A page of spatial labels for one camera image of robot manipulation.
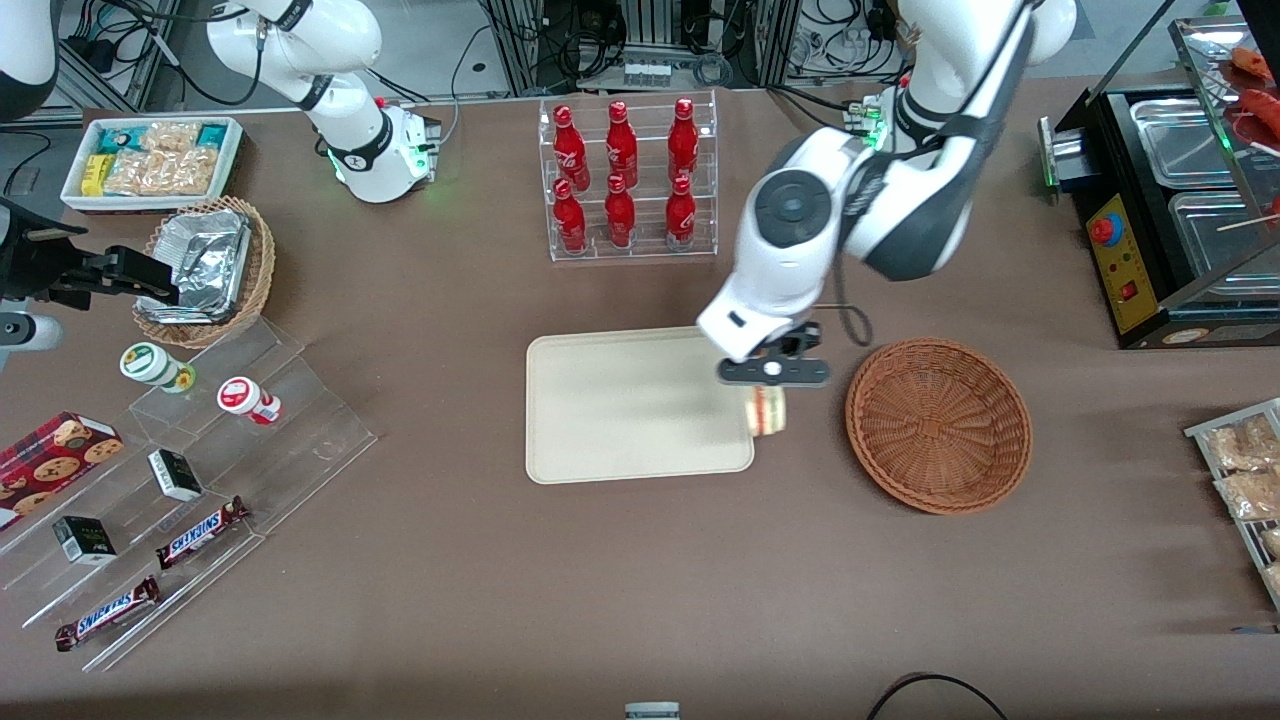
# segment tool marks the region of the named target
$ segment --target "wicker basket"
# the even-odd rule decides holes
[[[986,510],[1027,473],[1032,424],[1014,383],[937,338],[876,351],[845,402],[854,452],[886,492],[938,515]]]
[[[271,238],[271,228],[266,227],[262,215],[252,205],[237,197],[219,197],[210,202],[183,208],[178,210],[178,214],[212,213],[214,210],[236,210],[253,223],[250,254],[244,259],[244,277],[241,281],[239,307],[230,320],[220,325],[161,325],[142,318],[134,310],[133,322],[142,328],[143,334],[156,342],[192,350],[209,347],[215,340],[233,329],[252,323],[262,311],[262,306],[266,305],[266,296],[271,291],[271,272],[275,270],[275,241]],[[147,255],[155,250],[159,236],[160,228],[157,227],[151,233],[151,241],[147,242]]]

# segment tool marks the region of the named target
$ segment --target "aluminum foil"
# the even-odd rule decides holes
[[[252,223],[234,210],[174,215],[156,237],[152,256],[172,266],[178,305],[150,297],[138,313],[160,324],[219,324],[236,314]]]

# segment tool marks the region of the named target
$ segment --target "snickers bar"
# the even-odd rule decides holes
[[[248,515],[248,509],[244,507],[244,503],[241,502],[237,495],[230,502],[219,507],[218,512],[205,518],[198,525],[182,533],[173,542],[157,550],[156,557],[160,559],[160,569],[168,570],[173,568],[204,547],[205,543],[223,534],[227,528],[230,528],[233,523],[246,515]]]
[[[93,633],[111,623],[119,623],[125,615],[145,605],[160,605],[160,585],[156,584],[156,579],[152,575],[147,575],[132,591],[81,618],[79,623],[68,623],[58,628],[58,634],[54,635],[54,644],[58,647],[58,652],[67,652],[84,642]]]

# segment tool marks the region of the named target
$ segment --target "cookie box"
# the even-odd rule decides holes
[[[115,428],[59,413],[0,451],[0,530],[124,447]]]
[[[99,152],[99,143],[102,136],[113,131],[146,126],[155,120],[224,126],[227,128],[223,142],[218,149],[218,161],[214,165],[214,177],[209,183],[209,191],[205,195],[157,195],[147,197],[84,195],[81,191],[81,179],[84,177],[90,156]],[[81,138],[79,149],[76,151],[76,159],[72,160],[72,169],[68,170],[67,181],[63,183],[63,204],[92,215],[95,213],[157,213],[216,200],[223,196],[223,190],[230,178],[232,167],[236,164],[236,151],[239,149],[242,136],[243,129],[241,124],[225,115],[157,115],[93,120],[84,128],[84,136]]]

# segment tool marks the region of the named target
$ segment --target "brown table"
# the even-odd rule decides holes
[[[790,428],[748,471],[534,484],[527,345],[691,324],[730,252],[553,266],[535,102],[466,106],[442,181],[392,205],[334,182],[301,114],[243,115],[238,193],[279,245],[266,315],[383,439],[110,673],[72,670],[0,611],[0,716],[586,720],[671,698],[690,720],[858,717],[940,670],[1012,717],[1275,717],[1280,639],[1226,632],[1274,614],[1180,428],[1280,395],[1277,355],[1114,348],[1070,208],[1034,192],[1034,119],[1079,87],[1023,86],[942,273],[890,284],[849,264],[879,342],[968,343],[1027,398],[1027,480],[968,518],[911,511],[858,468],[840,406],[865,352],[833,316],[819,355],[837,382],[790,392]],[[763,92],[718,97],[730,250],[750,183],[812,124]],[[83,222],[99,246],[141,246],[155,218]],[[140,393],[115,369],[138,337],[128,301],[95,304],[50,310],[61,350],[10,359],[0,438]],[[906,694],[896,717],[986,717],[948,689]]]

